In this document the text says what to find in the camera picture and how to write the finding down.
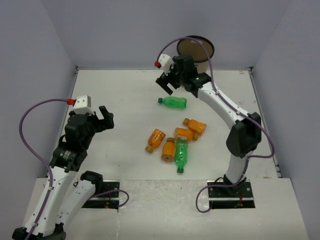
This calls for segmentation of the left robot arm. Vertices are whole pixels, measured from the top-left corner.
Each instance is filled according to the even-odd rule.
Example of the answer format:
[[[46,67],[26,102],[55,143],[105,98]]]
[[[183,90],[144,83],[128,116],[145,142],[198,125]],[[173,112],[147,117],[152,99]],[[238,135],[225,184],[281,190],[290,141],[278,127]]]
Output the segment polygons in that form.
[[[48,177],[39,202],[24,226],[16,228],[14,240],[64,240],[66,230],[84,203],[103,193],[103,176],[86,171],[74,192],[65,198],[95,134],[114,128],[114,115],[105,106],[99,119],[88,107],[73,108],[48,165]]]

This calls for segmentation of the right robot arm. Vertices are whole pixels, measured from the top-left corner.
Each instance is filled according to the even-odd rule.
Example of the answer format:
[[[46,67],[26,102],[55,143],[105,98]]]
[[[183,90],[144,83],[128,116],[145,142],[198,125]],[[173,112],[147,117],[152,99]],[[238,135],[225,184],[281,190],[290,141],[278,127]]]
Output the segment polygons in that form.
[[[226,147],[230,152],[228,169],[219,186],[227,196],[233,197],[241,191],[249,165],[249,156],[262,140],[262,131],[258,127],[261,117],[258,113],[248,113],[231,101],[212,82],[205,72],[199,73],[191,55],[170,57],[160,54],[154,65],[163,73],[156,80],[169,95],[170,89],[184,89],[211,107],[229,128]]]

